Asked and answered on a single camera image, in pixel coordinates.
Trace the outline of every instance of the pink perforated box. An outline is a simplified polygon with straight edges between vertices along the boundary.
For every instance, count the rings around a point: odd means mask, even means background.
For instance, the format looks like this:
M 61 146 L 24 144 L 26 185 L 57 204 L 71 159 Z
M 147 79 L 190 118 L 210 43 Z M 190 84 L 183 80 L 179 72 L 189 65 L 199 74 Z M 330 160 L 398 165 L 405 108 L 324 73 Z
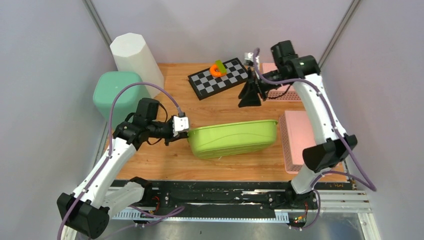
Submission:
M 262 72 L 263 73 L 268 73 L 268 72 L 274 71 L 274 70 L 277 70 L 277 67 L 274 63 L 262 63 Z M 285 85 L 285 86 L 279 87 L 278 89 L 270 90 L 269 93 L 268 93 L 268 98 L 266 100 L 267 101 L 276 101 L 276 102 L 281 102 L 281 101 L 299 102 L 299 101 L 301 101 L 301 98 L 296 93 L 296 91 L 293 87 L 290 87 L 290 89 L 288 90 L 288 92 L 284 96 L 280 96 L 287 90 L 288 87 L 289 87 L 289 85 Z
M 297 174 L 304 164 L 303 150 L 316 145 L 311 122 L 306 111 L 284 111 L 278 123 L 285 171 Z

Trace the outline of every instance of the green plastic basket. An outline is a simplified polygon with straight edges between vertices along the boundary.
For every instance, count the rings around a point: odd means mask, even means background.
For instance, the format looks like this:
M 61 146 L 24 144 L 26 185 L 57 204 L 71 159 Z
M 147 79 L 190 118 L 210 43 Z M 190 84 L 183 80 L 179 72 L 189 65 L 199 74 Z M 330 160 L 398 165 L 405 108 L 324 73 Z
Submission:
M 260 151 L 271 146 L 276 139 L 276 120 L 205 126 L 188 132 L 191 151 L 201 159 Z

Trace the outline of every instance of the checkerboard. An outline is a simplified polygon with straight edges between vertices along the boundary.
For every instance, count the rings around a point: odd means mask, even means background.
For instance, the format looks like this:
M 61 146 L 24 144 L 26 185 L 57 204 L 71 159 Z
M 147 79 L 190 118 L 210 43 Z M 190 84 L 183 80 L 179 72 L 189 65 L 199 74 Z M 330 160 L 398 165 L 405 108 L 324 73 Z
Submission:
M 188 76 L 188 81 L 199 100 L 246 82 L 248 73 L 238 58 L 225 61 L 223 64 L 227 72 L 225 76 L 214 77 L 209 68 Z

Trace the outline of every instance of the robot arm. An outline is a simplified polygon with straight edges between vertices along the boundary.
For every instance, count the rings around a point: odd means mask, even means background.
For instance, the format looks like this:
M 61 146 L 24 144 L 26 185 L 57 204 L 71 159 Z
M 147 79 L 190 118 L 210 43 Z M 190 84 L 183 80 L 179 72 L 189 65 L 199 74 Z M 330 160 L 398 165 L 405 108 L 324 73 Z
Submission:
M 329 110 L 334 117 L 335 126 L 351 149 L 358 143 L 355 135 L 347 135 L 346 130 L 338 121 L 333 108 L 328 100 L 323 86 L 321 70 L 315 58 L 311 55 L 299 57 L 290 41 L 282 41 L 271 48 L 272 56 L 277 70 L 264 73 L 263 76 L 272 81 L 288 79 L 305 79 L 318 87 L 320 94 L 329 105 Z M 245 54 L 247 65 L 253 66 L 253 54 Z M 314 189 L 314 180 L 323 172 L 335 167 L 344 160 L 348 151 L 342 141 L 334 132 L 328 111 L 318 93 L 308 84 L 300 81 L 291 83 L 300 96 L 302 103 L 311 122 L 316 146 L 303 150 L 304 165 L 297 176 L 290 182 L 286 190 L 286 199 L 289 203 L 302 203 Z M 266 101 L 269 90 L 277 89 L 281 84 L 268 84 L 252 74 L 249 69 L 248 80 L 238 96 L 241 99 L 239 107 L 260 106 Z
M 109 156 L 109 149 L 107 149 L 72 194 L 62 193 L 59 196 L 57 206 L 63 219 L 76 200 L 76 196 L 85 192 L 69 216 L 66 226 L 96 239 L 106 229 L 113 216 L 129 205 L 148 198 L 146 196 L 149 196 L 152 184 L 140 177 L 134 177 L 123 188 L 110 195 L 106 196 L 106 193 L 124 164 L 150 137 L 163 138 L 166 145 L 188 137 L 189 119 L 185 115 L 172 116 L 167 122 L 156 121 L 159 105 L 157 100 L 141 99 L 136 112 L 130 113 L 127 119 L 116 127 L 109 160 L 106 161 Z M 95 177 L 97 170 L 102 166 L 102 171 Z M 86 187 L 93 177 L 95 179 L 92 184 Z M 72 236 L 72 234 L 65 234 L 66 231 L 72 232 L 68 227 L 65 227 L 62 239 Z

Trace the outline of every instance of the orange object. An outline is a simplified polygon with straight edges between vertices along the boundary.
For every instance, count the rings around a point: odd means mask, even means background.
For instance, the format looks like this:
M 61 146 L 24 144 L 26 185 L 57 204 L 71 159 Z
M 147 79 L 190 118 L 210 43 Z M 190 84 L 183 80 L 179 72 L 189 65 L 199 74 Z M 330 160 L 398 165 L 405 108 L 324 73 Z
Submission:
M 220 72 L 216 64 L 212 65 L 209 68 L 209 72 L 210 72 L 210 75 L 214 76 L 215 78 L 219 78 L 226 75 L 225 73 Z

